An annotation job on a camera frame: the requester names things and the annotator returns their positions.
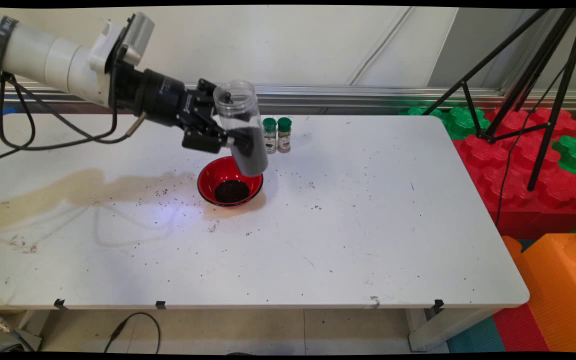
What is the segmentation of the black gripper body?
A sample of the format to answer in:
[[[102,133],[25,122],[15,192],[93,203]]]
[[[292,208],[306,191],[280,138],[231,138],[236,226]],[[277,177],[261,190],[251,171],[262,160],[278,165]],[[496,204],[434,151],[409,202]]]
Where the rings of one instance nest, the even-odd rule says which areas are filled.
[[[139,71],[132,64],[114,69],[115,105],[159,125],[205,129],[213,115],[214,98],[199,99],[183,82],[151,69]]]

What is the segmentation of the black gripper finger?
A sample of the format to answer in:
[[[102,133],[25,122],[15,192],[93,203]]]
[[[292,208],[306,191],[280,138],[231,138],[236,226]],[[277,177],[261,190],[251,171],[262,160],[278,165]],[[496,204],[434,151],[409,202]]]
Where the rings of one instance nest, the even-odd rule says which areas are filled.
[[[203,131],[192,126],[183,128],[182,146],[188,150],[217,154],[221,148],[235,146],[236,141],[234,136],[231,136],[219,125],[207,127]]]
[[[199,100],[212,100],[214,98],[214,92],[216,89],[217,85],[214,83],[204,78],[199,78],[195,89],[195,96],[199,98]]]

